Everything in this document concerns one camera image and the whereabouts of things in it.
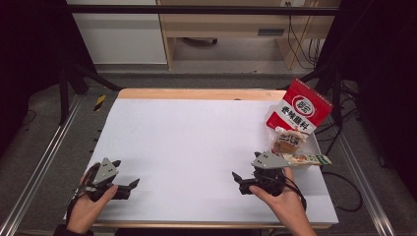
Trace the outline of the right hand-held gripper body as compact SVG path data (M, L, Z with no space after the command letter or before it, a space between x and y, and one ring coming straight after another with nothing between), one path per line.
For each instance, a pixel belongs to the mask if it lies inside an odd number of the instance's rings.
M255 168L252 179L243 179L239 184L239 191L242 195L251 195L250 186L257 186L265 190L274 197L279 196L286 184L286 176L283 167L287 167L288 163L281 156L264 151L259 159L252 162Z

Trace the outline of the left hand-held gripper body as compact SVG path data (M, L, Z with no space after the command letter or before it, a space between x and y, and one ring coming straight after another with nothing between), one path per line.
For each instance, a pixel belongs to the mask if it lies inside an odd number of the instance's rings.
M117 174L117 167L107 157L104 157L101 162L95 163L88 170L86 180L82 183L82 193L97 202L113 186L113 180Z

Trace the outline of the spout pouch with white cap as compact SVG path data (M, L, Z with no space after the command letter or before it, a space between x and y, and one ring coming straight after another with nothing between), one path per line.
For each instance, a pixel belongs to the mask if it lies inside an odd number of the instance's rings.
M274 153L295 153L301 145L306 143L308 136L302 132L275 128L276 135L271 150Z

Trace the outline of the beige and green snack packet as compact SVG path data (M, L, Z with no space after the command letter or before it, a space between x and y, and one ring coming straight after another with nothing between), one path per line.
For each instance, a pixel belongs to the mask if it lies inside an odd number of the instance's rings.
M289 154L284 153L282 157L291 165L330 165L331 161L321 154Z

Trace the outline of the red seasoning packet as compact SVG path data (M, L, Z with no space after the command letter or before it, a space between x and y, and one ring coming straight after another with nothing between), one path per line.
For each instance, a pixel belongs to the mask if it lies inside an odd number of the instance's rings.
M324 96L295 79L283 99L270 107L266 125L276 131L296 131L308 138L331 110L332 104Z

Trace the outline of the person's left hand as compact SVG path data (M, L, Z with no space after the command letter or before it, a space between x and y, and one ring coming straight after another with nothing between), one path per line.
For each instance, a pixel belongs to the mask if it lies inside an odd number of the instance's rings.
M115 196L117 190L118 186L112 185L96 202L92 201L84 192L80 192L72 208L72 212L68 217L66 228L77 234L86 234L105 206Z

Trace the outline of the person's right hand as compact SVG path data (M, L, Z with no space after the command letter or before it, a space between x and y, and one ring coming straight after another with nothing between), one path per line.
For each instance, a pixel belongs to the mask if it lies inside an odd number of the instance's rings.
M310 225L299 195L290 188L286 187L277 197L257 186L251 186L249 190L266 203L279 221L288 229L302 224Z

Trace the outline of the yellow and black floor tape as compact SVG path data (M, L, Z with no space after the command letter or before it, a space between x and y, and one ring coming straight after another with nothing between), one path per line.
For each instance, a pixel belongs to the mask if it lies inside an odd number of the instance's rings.
M103 103L103 101L104 101L105 98L106 98L106 95L105 94L102 94L102 95L99 96L99 98L96 101L96 104L94 106L93 111L99 111L100 110L100 108L102 106L102 103Z

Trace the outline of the dark grey rectangular panel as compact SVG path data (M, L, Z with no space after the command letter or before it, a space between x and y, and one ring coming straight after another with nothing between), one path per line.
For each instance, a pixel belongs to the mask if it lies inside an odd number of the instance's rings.
M258 29L258 36L283 36L284 29Z

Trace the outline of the white cabinet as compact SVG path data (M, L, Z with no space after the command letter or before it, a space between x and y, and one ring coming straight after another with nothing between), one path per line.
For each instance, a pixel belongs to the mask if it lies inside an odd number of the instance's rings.
M74 14L94 64L165 64L158 14Z

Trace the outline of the black curved object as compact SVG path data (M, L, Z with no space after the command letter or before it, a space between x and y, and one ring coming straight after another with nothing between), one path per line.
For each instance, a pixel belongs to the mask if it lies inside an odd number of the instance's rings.
M212 46L218 43L217 38L191 38L183 37L183 41L189 45L193 46Z

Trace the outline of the light wooden desk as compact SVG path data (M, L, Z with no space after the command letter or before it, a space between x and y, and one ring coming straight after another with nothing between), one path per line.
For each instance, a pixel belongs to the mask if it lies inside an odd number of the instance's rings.
M337 8L341 0L156 0L159 6L245 6ZM164 36L191 38L273 38L285 66L293 69L308 39L325 39L332 16L162 14ZM284 29L283 36L258 36L258 29Z

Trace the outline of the black curtain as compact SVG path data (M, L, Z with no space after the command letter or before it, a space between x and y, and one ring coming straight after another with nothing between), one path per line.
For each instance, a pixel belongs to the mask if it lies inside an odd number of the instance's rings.
M67 0L0 0L0 155L29 111L30 97L59 83L66 62L94 71Z
M417 201L417 0L341 0L339 8L320 62L354 30L338 72L357 83L379 151Z

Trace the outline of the black horizontal bar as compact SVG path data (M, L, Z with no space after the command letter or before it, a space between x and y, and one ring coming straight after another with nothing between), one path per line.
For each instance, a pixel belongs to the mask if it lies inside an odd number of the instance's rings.
M204 14L204 15L292 15L336 16L338 8L245 7L245 6L152 6L152 5L68 5L71 13L86 14Z

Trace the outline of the aluminium floor rail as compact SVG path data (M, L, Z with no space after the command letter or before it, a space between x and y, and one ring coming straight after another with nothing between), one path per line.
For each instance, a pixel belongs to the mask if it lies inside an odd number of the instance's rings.
M13 209L8 214L7 218L0 225L0 236L14 236L20 223L23 220L51 162L53 161L56 152L60 148L73 120L76 116L80 103L83 97L75 95L74 100L70 106L69 114L64 119L63 123L58 126L47 148L42 154L41 159L37 163L36 168L27 181L25 188L17 199Z
M380 236L396 236L394 229L377 197L371 183L360 166L352 147L345 138L344 134L339 135L339 145L344 156L346 165L362 194L366 209L370 214L375 228Z

